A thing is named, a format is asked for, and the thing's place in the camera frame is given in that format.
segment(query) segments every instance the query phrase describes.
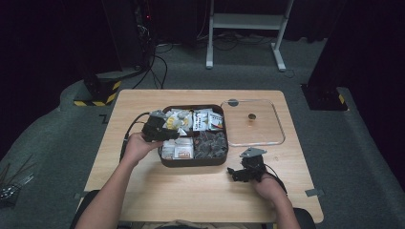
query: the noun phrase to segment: metal stand leg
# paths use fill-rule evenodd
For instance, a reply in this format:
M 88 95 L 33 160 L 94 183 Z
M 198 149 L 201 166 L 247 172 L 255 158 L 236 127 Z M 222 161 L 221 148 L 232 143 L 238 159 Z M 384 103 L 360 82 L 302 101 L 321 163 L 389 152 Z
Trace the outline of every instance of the metal stand leg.
M 214 33 L 214 0 L 211 0 L 211 9 L 209 13 L 209 34 L 208 34 L 208 46 L 206 51 L 206 68 L 212 69 L 214 67 L 214 49 L 212 44 Z
M 277 35 L 277 41 L 276 43 L 271 43 L 271 50 L 273 51 L 274 57 L 277 62 L 277 67 L 280 72 L 285 72 L 286 71 L 286 65 L 284 64 L 283 57 L 280 54 L 280 45 L 281 41 L 283 40 L 283 35 L 284 31 L 286 30 L 288 18 L 289 18 L 289 13 L 291 12 L 292 4 L 294 3 L 294 0 L 289 0 L 286 12 L 283 17 L 283 21 L 281 22 L 281 27 Z

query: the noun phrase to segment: dark tray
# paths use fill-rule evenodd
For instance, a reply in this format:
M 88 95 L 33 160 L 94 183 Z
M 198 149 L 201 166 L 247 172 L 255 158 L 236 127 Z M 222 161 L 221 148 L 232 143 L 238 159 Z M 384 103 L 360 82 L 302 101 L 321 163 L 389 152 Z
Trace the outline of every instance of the dark tray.
M 226 135 L 226 125 L 224 121 L 224 110 L 218 106 L 213 104 L 208 105 L 185 105 L 185 106 L 170 106 L 163 109 L 165 113 L 171 111 L 172 109 L 182 109 L 182 110 L 201 110 L 201 109 L 209 109 L 211 108 L 214 113 L 220 114 L 223 116 L 223 129 L 221 131 L 207 131 L 209 133 L 216 134 L 217 132 L 223 132 L 225 137 L 225 144 L 226 150 L 224 152 L 224 156 L 222 157 L 211 157 L 211 158 L 193 158 L 193 159 L 165 159 L 161 157 L 161 150 L 162 147 L 158 148 L 158 152 L 160 155 L 161 163 L 166 167 L 197 167 L 197 166 L 215 166 L 224 164 L 226 161 L 226 156 L 228 153 L 228 141 Z M 188 137 L 196 137 L 200 134 L 200 132 L 187 132 Z

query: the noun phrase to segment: transparent plate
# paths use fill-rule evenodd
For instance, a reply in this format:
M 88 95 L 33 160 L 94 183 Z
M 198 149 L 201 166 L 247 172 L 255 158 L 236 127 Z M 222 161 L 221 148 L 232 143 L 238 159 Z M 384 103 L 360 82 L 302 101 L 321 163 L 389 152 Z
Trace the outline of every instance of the transparent plate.
M 221 107 L 230 146 L 280 145 L 286 139 L 270 100 L 230 99 Z

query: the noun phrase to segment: white stand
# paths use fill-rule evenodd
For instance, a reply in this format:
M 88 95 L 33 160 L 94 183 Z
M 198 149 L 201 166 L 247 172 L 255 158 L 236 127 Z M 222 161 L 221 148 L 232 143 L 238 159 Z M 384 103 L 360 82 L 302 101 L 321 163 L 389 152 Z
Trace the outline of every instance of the white stand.
M 209 17 L 208 47 L 206 52 L 206 68 L 214 67 L 213 55 L 213 33 L 214 28 L 227 29 L 248 29 L 248 30 L 270 30 L 279 31 L 276 43 L 271 43 L 271 50 L 277 62 L 280 72 L 286 70 L 283 57 L 280 54 L 280 45 L 286 30 L 289 13 L 291 12 L 294 0 L 288 0 L 287 9 L 284 15 L 262 15 L 262 14 L 234 14 L 234 13 L 214 13 L 214 1 L 211 0 Z

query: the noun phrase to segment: person's left hand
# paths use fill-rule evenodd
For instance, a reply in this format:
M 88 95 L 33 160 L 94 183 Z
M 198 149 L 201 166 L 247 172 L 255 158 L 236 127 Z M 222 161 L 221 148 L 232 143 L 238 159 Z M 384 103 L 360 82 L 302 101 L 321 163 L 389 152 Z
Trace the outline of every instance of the person's left hand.
M 121 162 L 128 162 L 135 167 L 151 150 L 163 145 L 162 141 L 146 142 L 142 135 L 142 133 L 133 133 L 129 136 Z

